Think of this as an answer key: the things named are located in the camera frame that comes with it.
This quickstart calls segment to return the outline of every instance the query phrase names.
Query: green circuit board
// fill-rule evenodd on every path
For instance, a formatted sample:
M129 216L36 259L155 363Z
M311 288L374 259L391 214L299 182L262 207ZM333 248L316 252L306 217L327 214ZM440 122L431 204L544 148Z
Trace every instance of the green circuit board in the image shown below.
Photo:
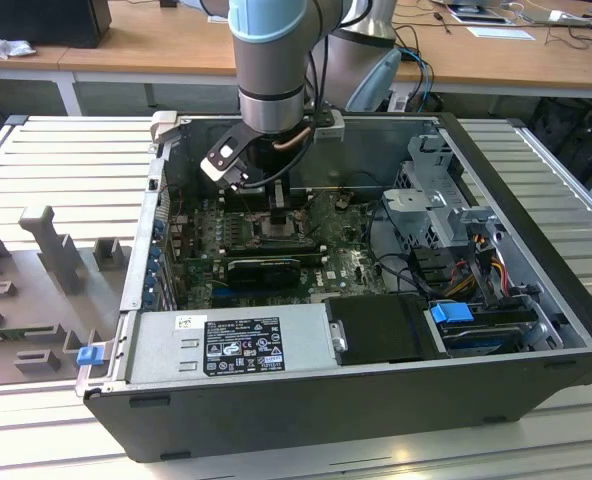
M263 243L262 233L255 228L267 212L228 212L222 203L203 201L188 212L188 221L179 233L182 247L176 271L182 270L185 278L179 303L187 309L234 308L318 303L329 296L386 293L363 242L371 212L366 204L342 202L336 191L319 193L306 210L287 214L288 223L296 225L297 230L287 240L265 240L291 241L299 246L306 243L312 247L310 251L260 257L250 254L248 247ZM229 262L256 258L299 260L298 285L245 292L230 288L226 274Z

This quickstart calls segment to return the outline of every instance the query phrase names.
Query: motherboard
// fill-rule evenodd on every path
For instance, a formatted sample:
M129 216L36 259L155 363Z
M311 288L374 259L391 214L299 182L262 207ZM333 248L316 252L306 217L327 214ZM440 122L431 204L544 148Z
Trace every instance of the motherboard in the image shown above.
M204 199L177 216L174 271L182 278L183 308L319 303L386 293L366 250L368 203L336 189L320 190L276 221L244 202L243 211L230 211L222 199Z

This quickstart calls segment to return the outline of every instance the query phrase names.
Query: blue drive bracket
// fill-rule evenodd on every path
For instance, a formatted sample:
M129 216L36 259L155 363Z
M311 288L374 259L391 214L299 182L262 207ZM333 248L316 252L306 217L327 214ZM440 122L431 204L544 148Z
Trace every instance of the blue drive bracket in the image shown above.
M92 345L90 347L82 347L78 350L76 363L79 367L83 365L102 365L104 353L105 347L103 346Z
M439 303L430 310L435 323L473 322L469 306L466 303Z

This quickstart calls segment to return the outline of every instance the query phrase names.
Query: aluminum profile table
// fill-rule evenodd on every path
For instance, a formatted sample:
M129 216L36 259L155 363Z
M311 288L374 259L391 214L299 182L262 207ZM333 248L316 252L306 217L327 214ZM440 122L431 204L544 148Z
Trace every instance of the aluminum profile table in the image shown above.
M98 142L108 145L108 151L92 152L99 154L97 162L105 162L109 152L117 154L112 160L118 164L123 162L120 160L123 156L134 155L136 159L140 155L139 162L149 158L149 142L144 140L149 135L147 118L31 117L25 125L36 128L42 135L41 123L61 140L87 137L89 145ZM592 292L591 196L527 130L514 128L505 121L463 124ZM9 148L20 148L19 144L24 143L21 137L25 135L14 131L21 129L5 127L0 133L0 156L11 155ZM98 134L110 131L115 135L113 139L96 137L91 136L92 131ZM131 135L126 135L121 142L116 132L139 133L143 140L128 140ZM50 135L42 138L46 139L44 145L31 142L35 145L30 148L55 148L54 141L49 141ZM84 148L100 148L89 145ZM121 152L131 148L134 151ZM50 154L60 155L53 151ZM97 181L102 178L108 177L96 177ZM471 180L465 180L484 203ZM131 191L129 184L123 188L119 191ZM84 235L75 240L88 241ZM149 465L136 464L125 456L120 445L74 395L73 382L0 387L1 479L114 476L135 480L261 480L303 476L326 480L591 479L592 385L563 390L512 424Z
M149 117L29 117L5 125L0 239L7 249L37 248L18 226L30 205L54 207L56 232L70 234L78 248L93 247L99 236L131 246L155 157L149 124Z

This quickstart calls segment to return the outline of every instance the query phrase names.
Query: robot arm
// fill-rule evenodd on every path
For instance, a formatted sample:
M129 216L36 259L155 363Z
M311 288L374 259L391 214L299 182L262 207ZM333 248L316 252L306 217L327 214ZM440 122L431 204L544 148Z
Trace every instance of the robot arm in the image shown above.
M388 14L385 23L391 30L395 0L354 0L353 6L352 0L181 1L208 14L227 16L234 36L243 123L232 127L201 162L201 169L222 188L257 188L270 184L284 176L313 141L315 125L303 123L309 52L314 51L315 56L321 57L316 62L319 66L323 64L323 56L331 58L328 98L350 110L374 110L398 68L400 54L391 48L393 31L388 32L391 38L384 42L374 45L372 40L363 44L374 32L380 33L377 27L381 27L382 22L379 19ZM383 10L373 3L388 7ZM343 23L350 7L349 16L355 20ZM342 35L323 41L339 26L347 27ZM324 55L323 44L327 42L331 55ZM349 75L355 70L357 75ZM322 76L322 68L317 73ZM279 148L303 141L304 146L295 155L296 149ZM247 182L247 166L241 159L243 153L247 153L248 158L262 158L260 167L266 173L264 180Z
M351 0L182 1L228 17L245 124L262 134L297 126L304 114L307 53L340 25Z

